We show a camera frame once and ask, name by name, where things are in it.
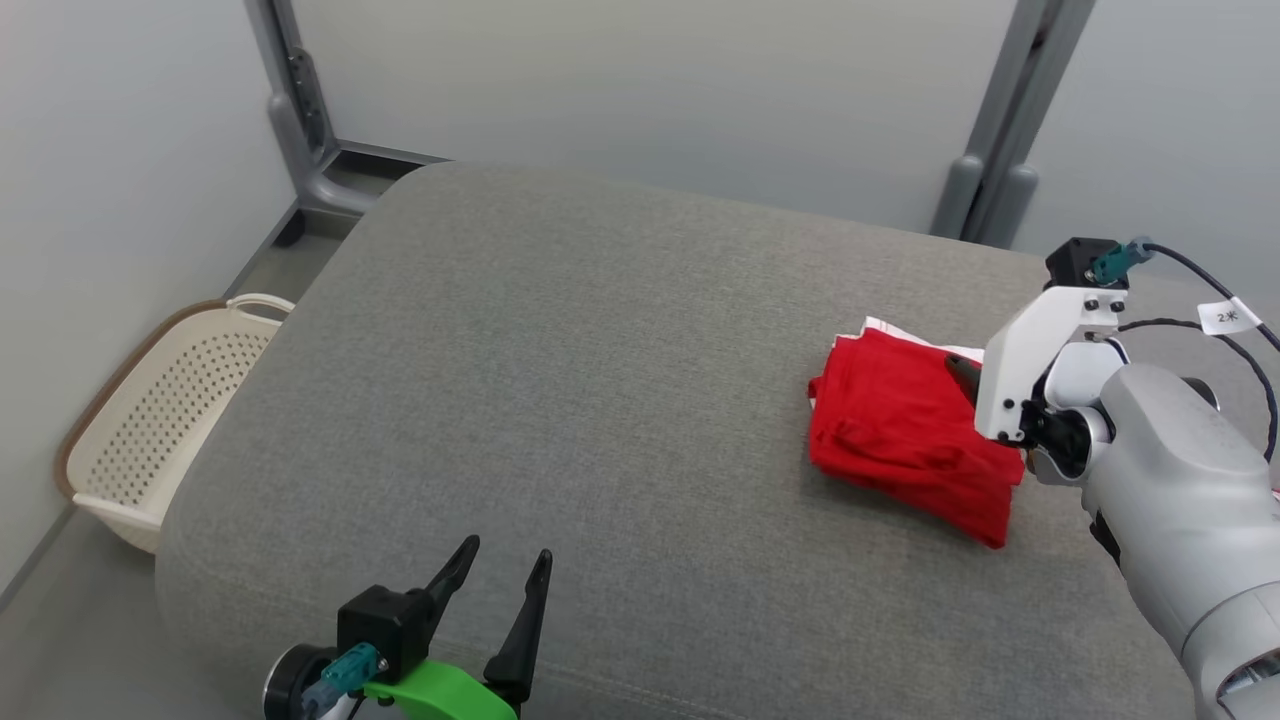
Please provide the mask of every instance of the red cloth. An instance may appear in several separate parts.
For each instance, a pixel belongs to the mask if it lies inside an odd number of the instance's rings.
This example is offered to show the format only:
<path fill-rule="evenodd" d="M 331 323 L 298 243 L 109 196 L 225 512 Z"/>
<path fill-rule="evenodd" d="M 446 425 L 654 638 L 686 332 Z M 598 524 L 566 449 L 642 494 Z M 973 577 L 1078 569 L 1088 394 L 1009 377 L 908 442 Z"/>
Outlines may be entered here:
<path fill-rule="evenodd" d="M 878 489 L 1005 546 L 1021 455 L 978 434 L 973 405 L 943 365 L 947 352 L 868 329 L 837 338 L 822 377 L 809 459 L 823 473 Z"/>

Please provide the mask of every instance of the gray wall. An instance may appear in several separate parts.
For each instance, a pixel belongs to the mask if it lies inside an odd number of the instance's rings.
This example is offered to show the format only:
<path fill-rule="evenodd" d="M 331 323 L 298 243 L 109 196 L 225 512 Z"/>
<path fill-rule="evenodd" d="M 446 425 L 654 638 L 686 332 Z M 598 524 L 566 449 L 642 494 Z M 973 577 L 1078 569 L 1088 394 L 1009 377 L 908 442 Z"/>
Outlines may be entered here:
<path fill-rule="evenodd" d="M 64 507 L 79 411 L 293 202 L 268 95 L 238 0 L 0 6 L 0 589 Z"/>
<path fill-rule="evenodd" d="M 1275 293 L 1277 29 L 1267 0 L 1100 1 L 1032 147 L 1041 184 L 1014 249 L 1149 234 L 1236 292 Z"/>
<path fill-rule="evenodd" d="M 294 5 L 342 140 L 923 232 L 1015 0 Z"/>

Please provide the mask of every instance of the laundry basket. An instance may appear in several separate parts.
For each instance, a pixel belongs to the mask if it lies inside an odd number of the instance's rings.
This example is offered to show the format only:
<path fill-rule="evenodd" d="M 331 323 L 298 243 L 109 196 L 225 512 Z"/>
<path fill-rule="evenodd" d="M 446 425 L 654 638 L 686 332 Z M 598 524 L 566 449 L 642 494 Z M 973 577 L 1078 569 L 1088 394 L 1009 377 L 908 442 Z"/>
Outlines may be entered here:
<path fill-rule="evenodd" d="M 147 552 L 209 430 L 280 327 L 250 305 L 293 310 L 251 293 L 178 311 L 111 375 L 58 452 L 63 495 Z"/>

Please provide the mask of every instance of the gray metal frame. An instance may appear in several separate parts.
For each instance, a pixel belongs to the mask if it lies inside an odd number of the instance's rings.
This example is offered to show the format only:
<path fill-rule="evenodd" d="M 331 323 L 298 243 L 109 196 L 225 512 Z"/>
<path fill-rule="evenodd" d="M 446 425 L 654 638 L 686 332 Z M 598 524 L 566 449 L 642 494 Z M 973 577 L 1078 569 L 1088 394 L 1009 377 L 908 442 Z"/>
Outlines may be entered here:
<path fill-rule="evenodd" d="M 381 145 L 369 145 L 366 142 L 356 142 L 353 140 L 338 140 L 338 147 L 342 150 L 349 150 L 351 152 L 360 152 L 361 155 L 374 155 L 376 158 L 387 158 L 388 160 L 402 160 L 404 163 L 413 163 L 415 165 L 431 165 L 434 163 L 448 163 L 448 158 L 436 158 L 434 155 L 422 155 L 421 152 L 410 152 L 408 150 L 396 150 L 393 147 L 383 147 Z"/>
<path fill-rule="evenodd" d="M 992 165 L 992 155 L 1001 137 L 1005 118 L 1019 88 L 1027 58 L 1039 31 L 1041 19 L 1050 0 L 1019 0 L 1014 15 L 1009 20 L 1009 32 L 996 58 L 996 67 L 987 85 L 987 95 L 978 109 L 973 133 L 964 155 L 951 163 L 947 184 L 933 215 L 929 234 L 959 238 L 965 220 L 973 208 L 987 169 Z"/>
<path fill-rule="evenodd" d="M 974 201 L 960 240 L 996 247 L 1011 246 L 1039 183 L 1039 173 L 1027 164 L 1027 155 L 1094 5 L 1094 0 L 1059 1 L 1044 45 L 1030 68 L 1025 91 L 1011 109 L 991 173 Z"/>
<path fill-rule="evenodd" d="M 289 0 L 244 0 L 244 6 L 271 85 L 268 117 L 298 193 L 298 206 L 364 215 L 378 197 L 324 174 L 338 154 L 338 141 L 311 58 L 301 46 L 293 6 Z"/>
<path fill-rule="evenodd" d="M 931 234 L 1012 243 L 1039 183 L 1025 164 L 1094 0 L 1020 0 L 965 154 L 951 164 Z M 1043 44 L 1034 46 L 1037 36 Z"/>

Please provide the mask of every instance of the gray fabric surface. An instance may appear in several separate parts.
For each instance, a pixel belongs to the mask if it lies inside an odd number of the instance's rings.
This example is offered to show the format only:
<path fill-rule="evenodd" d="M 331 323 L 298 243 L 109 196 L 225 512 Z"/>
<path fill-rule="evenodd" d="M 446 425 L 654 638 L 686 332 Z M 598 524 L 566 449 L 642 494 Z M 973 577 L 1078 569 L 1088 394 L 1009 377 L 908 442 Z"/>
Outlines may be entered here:
<path fill-rule="evenodd" d="M 256 706 L 370 583 L 483 538 L 435 655 L 477 673 L 556 552 L 526 719 L 1176 719 L 1190 693 L 1089 538 L 1024 483 L 1009 546 L 824 478 L 805 383 L 872 314 L 983 345 L 1041 260 L 544 170 L 436 165 L 348 237 L 165 520 L 166 625 Z M 1130 316 L 1192 316 L 1142 281 Z M 1256 380 L 1185 331 L 1261 438 Z"/>

